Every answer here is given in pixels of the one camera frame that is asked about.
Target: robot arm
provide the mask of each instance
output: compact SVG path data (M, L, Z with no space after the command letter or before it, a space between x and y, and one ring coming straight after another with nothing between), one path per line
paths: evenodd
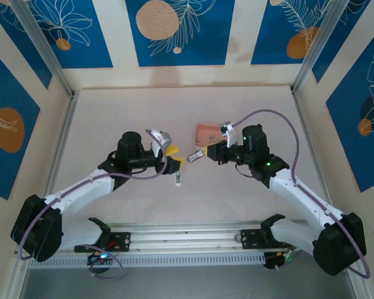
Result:
M224 136L233 136L228 123L220 125ZM242 129L243 145L222 141L192 154L192 162L205 154L219 165L235 162L248 165L252 177L267 188L281 195L304 216L308 225L296 224L282 215L274 215L261 224L264 239L276 240L298 247L310 255L328 274L336 275L359 259L352 243L342 232L330 215L338 219L348 230L363 255L366 246L361 219L354 213L345 215L331 206L305 186L299 179L293 182L289 165L280 157L270 154L266 134L261 125L247 126Z
M156 138L148 151L141 144L141 136L136 132L126 132L118 142L117 150L85 179L56 194L41 199L33 195L25 200L11 232L11 238L18 244L36 216L56 201L43 214L26 238L23 248L38 262L50 258L56 251L80 244L96 244L100 248L107 245L110 228L96 218L75 222L74 216L83 207L97 198L113 192L129 178L117 176L122 173L130 176L134 169L155 168L157 174L172 174L179 171L182 161L167 156L166 168L163 161L162 145L168 149L170 135L165 132L151 131Z

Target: black bracket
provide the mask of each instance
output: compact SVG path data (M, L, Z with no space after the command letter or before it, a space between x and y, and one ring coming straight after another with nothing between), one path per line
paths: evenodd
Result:
M241 233L242 249L283 249L289 244L278 242L272 235L271 226L285 216L276 214L261 223L260 229L243 229Z
M100 247L100 244L95 244L97 247L103 248L108 252L129 252L130 248L130 236L131 233L129 232L111 232L109 233L108 237L108 248L103 248L103 246ZM77 253L92 253L96 250L90 249L84 246L75 246L74 251Z
M241 243L242 249L283 249L288 248L287 243L278 241L265 241L260 229L242 229Z

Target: pink object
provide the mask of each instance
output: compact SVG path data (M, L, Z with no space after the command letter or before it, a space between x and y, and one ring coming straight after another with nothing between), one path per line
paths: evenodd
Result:
M199 147L207 146L227 140L226 136L222 136L219 124L217 123L198 123L195 133L195 145Z

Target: white floor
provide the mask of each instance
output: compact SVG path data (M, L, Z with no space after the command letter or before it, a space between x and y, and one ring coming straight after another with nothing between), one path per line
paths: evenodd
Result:
M324 198L289 87L209 87L120 90L82 90L62 158L56 191L89 175L126 131L142 135L145 148L150 137L145 129L168 132L180 147L177 156L196 150L196 124L240 120L248 113L270 108L284 113L300 136L297 175ZM277 115L263 113L239 127L262 124L271 152L292 166L295 140ZM153 170L144 175L153 174ZM182 223L263 220L275 213L291 219L302 217L295 209L254 179L244 178L234 165L218 166L208 158L186 163L182 185L175 177L150 181L129 180L120 189L97 199L80 213L106 223Z

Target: black mount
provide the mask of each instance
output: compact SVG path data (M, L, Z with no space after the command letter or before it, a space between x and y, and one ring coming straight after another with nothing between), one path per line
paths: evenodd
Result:
M103 169L108 173L124 173L131 175L135 169L155 168L159 173L163 168L162 162L163 154L160 151L158 157L155 157L152 150L144 150L141 143L141 135L137 132L126 132L118 141L118 148L111 152L107 159L98 166L98 169ZM163 174L172 174L180 169L180 161L168 158L168 165ZM113 190L118 189L125 184L129 179L120 176L112 176L115 180Z
M21 243L26 229L47 204L37 195L28 197L11 231L11 239ZM51 257L61 245L62 216L59 209L50 208L32 228L27 236L24 249L38 262Z
M280 157L270 154L266 134L261 125L247 126L242 129L243 145L227 147L227 141L208 146L207 156L219 165L235 162L237 165L248 165L254 179L269 188L270 178L289 165Z
M342 215L341 223L349 231L362 254L366 255L367 249L362 220L355 213L350 213L347 216ZM319 235L319 239L314 241L313 245L315 261L321 269L332 276L340 273L359 259L348 237L336 223L333 225L326 224L325 229Z

